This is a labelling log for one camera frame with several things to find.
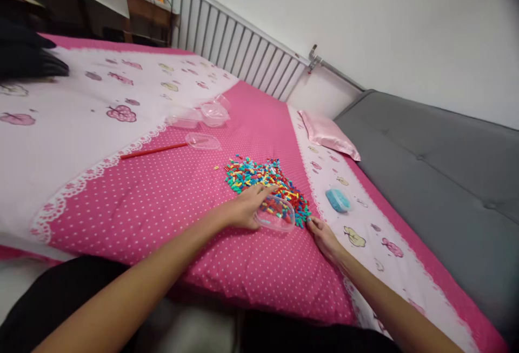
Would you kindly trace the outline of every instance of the radiator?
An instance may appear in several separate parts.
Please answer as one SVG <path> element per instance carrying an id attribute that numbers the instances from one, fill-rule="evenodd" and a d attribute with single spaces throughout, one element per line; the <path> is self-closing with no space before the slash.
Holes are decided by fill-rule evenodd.
<path id="1" fill-rule="evenodd" d="M 180 15 L 172 47 L 208 59 L 286 102 L 310 62 L 215 0 L 165 0 Z"/>

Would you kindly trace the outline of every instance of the red pencil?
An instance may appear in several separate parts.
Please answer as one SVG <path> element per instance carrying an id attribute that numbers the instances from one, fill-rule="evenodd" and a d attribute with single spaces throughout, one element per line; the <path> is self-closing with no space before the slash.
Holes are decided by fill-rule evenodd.
<path id="1" fill-rule="evenodd" d="M 127 158 L 138 157 L 138 156 L 144 156 L 144 155 L 147 155 L 147 154 L 156 153 L 156 152 L 163 151 L 163 150 L 174 149 L 174 148 L 181 148 L 182 146 L 186 146 L 186 145 L 187 145 L 187 142 L 184 142 L 184 143 L 178 144 L 178 145 L 165 146 L 163 148 L 157 148 L 157 149 L 152 149 L 152 150 L 145 150 L 143 152 L 131 153 L 131 154 L 128 154 L 128 155 L 121 156 L 121 159 L 127 159 Z"/>

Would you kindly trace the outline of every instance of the pile of colorful lego bricks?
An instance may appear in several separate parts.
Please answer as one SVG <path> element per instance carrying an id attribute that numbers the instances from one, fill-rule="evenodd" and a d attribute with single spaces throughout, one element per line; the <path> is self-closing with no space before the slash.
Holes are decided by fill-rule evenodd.
<path id="1" fill-rule="evenodd" d="M 281 170 L 279 159 L 267 158 L 265 164 L 258 164 L 249 157 L 243 158 L 236 155 L 235 159 L 230 158 L 230 163 L 225 167 L 227 177 L 225 181 L 231 189 L 238 194 L 256 183 L 265 186 L 277 185 L 279 189 L 273 195 L 285 199 L 294 208 L 296 226 L 304 228 L 304 222 L 311 215 L 308 209 L 309 203 L 304 195 L 294 187 L 291 180 L 288 180 Z"/>

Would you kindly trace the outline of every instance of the gray sofa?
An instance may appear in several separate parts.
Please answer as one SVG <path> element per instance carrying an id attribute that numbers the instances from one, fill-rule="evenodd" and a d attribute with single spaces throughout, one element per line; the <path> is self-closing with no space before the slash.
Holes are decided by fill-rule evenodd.
<path id="1" fill-rule="evenodd" d="M 335 122 L 370 180 L 512 343 L 519 131 L 373 90 Z"/>

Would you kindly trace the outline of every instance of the pink pillow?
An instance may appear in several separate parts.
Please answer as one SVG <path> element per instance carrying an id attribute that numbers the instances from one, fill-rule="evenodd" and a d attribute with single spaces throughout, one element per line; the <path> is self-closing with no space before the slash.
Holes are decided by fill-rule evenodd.
<path id="1" fill-rule="evenodd" d="M 298 111 L 298 113 L 303 117 L 303 122 L 308 132 L 308 139 L 311 142 L 343 152 L 355 161 L 361 160 L 361 155 L 358 154 L 355 145 L 351 143 L 334 121 L 306 111 Z"/>

